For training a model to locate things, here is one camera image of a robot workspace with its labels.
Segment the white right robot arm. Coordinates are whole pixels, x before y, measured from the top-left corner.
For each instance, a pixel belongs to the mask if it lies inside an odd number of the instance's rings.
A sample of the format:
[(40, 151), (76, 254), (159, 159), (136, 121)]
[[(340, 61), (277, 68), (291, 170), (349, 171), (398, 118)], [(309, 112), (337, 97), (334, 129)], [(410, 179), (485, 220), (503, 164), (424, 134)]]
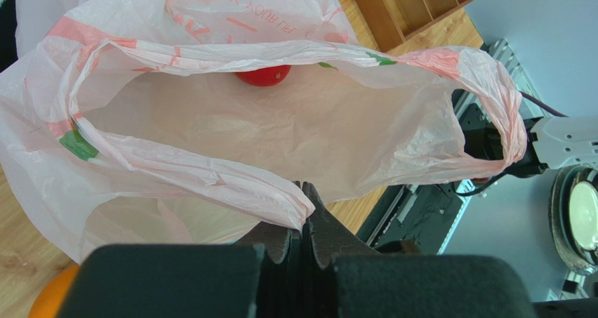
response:
[(537, 117), (524, 121), (528, 142), (521, 160), (505, 169), (528, 178), (578, 164), (597, 167), (596, 117)]

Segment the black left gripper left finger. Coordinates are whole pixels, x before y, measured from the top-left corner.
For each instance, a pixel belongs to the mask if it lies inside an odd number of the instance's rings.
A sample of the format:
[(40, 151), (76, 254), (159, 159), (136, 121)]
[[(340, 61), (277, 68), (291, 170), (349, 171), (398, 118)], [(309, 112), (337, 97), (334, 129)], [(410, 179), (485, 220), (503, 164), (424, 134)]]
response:
[(256, 293), (256, 317), (295, 317), (300, 271), (300, 231), (261, 222), (235, 246), (262, 251)]

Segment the red pomegranate fruit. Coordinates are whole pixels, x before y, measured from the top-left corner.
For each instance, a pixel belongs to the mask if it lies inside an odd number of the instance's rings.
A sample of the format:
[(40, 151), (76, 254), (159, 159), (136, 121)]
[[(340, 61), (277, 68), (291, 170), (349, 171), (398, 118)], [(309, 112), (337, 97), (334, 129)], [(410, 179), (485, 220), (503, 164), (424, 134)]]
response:
[(270, 87), (280, 84), (288, 76), (291, 68), (291, 65), (280, 65), (248, 72), (236, 72), (235, 75), (246, 84), (257, 87)]

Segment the pink printed plastic bag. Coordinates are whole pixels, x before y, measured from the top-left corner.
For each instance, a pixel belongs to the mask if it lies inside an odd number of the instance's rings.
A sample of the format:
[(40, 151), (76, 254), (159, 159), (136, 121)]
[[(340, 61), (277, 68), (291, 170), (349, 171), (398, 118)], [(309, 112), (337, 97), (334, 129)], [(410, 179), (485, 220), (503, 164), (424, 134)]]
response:
[[(483, 178), (518, 161), (520, 93), (461, 46), (360, 46), (338, 0), (16, 0), (1, 166), (72, 260), (115, 243), (230, 243), (300, 229), (321, 199)], [(291, 65), (276, 86), (236, 72)], [(481, 106), (503, 159), (465, 152)]]

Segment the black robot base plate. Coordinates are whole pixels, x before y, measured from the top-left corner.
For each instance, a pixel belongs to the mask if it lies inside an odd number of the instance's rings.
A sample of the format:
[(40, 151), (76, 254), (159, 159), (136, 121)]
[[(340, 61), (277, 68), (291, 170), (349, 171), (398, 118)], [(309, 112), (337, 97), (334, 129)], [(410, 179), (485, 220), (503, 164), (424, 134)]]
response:
[(470, 201), (459, 194), (476, 188), (471, 180), (387, 187), (356, 236), (372, 248), (410, 241), (421, 253), (442, 254)]

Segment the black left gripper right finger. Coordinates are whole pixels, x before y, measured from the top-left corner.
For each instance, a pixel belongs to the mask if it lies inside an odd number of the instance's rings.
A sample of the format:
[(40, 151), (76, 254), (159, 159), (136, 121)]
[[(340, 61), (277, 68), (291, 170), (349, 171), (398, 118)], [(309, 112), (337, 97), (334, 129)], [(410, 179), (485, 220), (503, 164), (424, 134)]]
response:
[(378, 253), (326, 209), (312, 183), (304, 182), (301, 190), (315, 206), (302, 231), (302, 316), (355, 317), (359, 296), (368, 289), (359, 268)]

